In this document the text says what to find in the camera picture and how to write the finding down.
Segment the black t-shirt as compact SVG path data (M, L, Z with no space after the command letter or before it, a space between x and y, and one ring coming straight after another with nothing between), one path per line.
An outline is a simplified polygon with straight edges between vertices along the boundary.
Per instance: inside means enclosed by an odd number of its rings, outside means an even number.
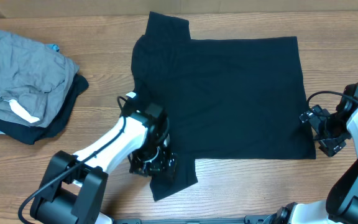
M196 40L189 22L156 12L132 51L142 106L165 108L173 179L154 177L154 200L195 183L197 159L314 159L296 37Z

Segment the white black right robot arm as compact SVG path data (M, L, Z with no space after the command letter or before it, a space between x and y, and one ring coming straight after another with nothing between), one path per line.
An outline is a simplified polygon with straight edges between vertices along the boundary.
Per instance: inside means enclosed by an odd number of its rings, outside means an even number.
M347 121L357 160L334 184L326 200L294 203L269 215L264 223L358 223L358 109Z

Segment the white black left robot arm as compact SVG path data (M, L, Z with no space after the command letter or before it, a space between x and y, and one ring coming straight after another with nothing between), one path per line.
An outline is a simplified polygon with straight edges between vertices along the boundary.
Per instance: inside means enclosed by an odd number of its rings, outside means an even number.
M170 123L164 109L145 111L125 104L118 123L92 145L50 160L30 208L42 223L112 223L100 212L109 174L124 160L133 174L173 180L176 155L169 147Z

